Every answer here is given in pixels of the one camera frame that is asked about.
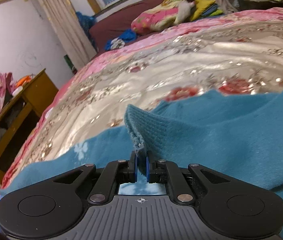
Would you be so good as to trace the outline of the teal knit sweater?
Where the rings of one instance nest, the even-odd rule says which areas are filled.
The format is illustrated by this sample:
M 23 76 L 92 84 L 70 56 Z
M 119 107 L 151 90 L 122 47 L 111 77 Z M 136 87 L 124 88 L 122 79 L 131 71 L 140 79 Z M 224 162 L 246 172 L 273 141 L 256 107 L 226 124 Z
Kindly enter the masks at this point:
M 211 90 L 163 101 L 149 112 L 129 105 L 124 126 L 78 143 L 55 160 L 28 165 L 0 197 L 84 164 L 104 167 L 132 151 L 142 164 L 151 151 L 181 167 L 199 163 L 283 198 L 283 92 L 223 96 Z

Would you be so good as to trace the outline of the blue clothes pile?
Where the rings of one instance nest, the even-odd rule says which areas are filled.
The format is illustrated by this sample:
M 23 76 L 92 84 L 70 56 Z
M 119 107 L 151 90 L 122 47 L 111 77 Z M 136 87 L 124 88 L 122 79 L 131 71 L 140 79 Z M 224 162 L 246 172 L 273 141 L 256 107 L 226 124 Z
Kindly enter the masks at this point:
M 105 50 L 109 51 L 109 50 L 114 50 L 114 49 L 121 49 L 127 43 L 135 41 L 137 38 L 138 38 L 138 35 L 136 32 L 134 32 L 132 29 L 127 29 L 118 37 L 112 40 L 108 40 L 105 45 Z

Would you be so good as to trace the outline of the wooden desk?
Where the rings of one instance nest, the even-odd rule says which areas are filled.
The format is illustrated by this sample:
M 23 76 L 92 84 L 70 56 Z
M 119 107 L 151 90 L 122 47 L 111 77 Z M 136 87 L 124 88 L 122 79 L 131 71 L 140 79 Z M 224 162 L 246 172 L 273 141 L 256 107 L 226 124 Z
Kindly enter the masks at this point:
M 58 89 L 43 69 L 0 112 L 0 185 L 25 139 Z

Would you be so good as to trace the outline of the maroon sofa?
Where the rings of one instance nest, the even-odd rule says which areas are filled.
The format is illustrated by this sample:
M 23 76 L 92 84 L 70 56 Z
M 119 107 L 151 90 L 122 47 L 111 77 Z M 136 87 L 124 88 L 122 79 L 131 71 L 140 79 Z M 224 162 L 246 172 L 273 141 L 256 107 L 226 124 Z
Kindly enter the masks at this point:
M 98 53 L 102 54 L 106 51 L 105 45 L 108 40 L 112 40 L 121 35 L 125 30 L 130 29 L 132 21 L 143 11 L 156 7 L 162 1 L 163 0 L 140 0 L 97 21 L 97 23 L 90 28 L 89 32 L 97 45 Z M 137 40 L 140 41 L 148 37 L 148 35 L 158 32 L 138 35 Z

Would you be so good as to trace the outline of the blue bag behind curtain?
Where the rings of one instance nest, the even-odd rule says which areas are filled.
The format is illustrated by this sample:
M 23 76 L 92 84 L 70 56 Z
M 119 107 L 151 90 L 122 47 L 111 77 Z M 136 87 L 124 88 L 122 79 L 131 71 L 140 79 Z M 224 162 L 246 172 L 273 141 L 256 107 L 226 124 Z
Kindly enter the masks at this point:
M 84 15 L 79 11 L 76 12 L 76 16 L 77 16 L 77 19 L 79 21 L 81 28 L 83 29 L 84 33 L 88 37 L 92 46 L 95 48 L 95 50 L 97 50 L 97 45 L 89 32 L 90 28 L 96 24 L 96 18 L 94 16 Z

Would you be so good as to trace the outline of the floral satin bedspread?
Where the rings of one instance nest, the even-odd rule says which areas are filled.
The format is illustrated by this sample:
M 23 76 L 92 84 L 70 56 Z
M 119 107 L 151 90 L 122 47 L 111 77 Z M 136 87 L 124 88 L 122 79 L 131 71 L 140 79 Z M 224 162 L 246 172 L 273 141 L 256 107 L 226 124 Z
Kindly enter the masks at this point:
M 205 93 L 283 90 L 283 8 L 181 24 L 103 53 L 57 93 L 6 172 L 0 195 L 86 163 L 102 167 L 132 150 L 129 105 L 168 113 L 196 100 L 198 120 L 218 114 Z

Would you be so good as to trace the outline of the yellow green folded cloths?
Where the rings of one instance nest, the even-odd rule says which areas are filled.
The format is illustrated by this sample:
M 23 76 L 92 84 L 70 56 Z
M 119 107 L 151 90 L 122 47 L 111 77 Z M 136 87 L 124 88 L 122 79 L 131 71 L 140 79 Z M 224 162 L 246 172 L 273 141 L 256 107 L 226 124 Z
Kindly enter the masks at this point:
M 194 0 L 192 5 L 189 21 L 193 22 L 208 17 L 215 17 L 224 14 L 215 0 Z

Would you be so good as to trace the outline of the beige curtain left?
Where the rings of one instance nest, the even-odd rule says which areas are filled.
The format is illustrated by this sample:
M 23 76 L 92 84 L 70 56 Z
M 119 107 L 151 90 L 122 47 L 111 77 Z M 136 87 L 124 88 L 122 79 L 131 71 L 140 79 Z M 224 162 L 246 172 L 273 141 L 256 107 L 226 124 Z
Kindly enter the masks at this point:
M 82 69 L 96 50 L 82 29 L 70 0 L 38 0 L 74 67 Z

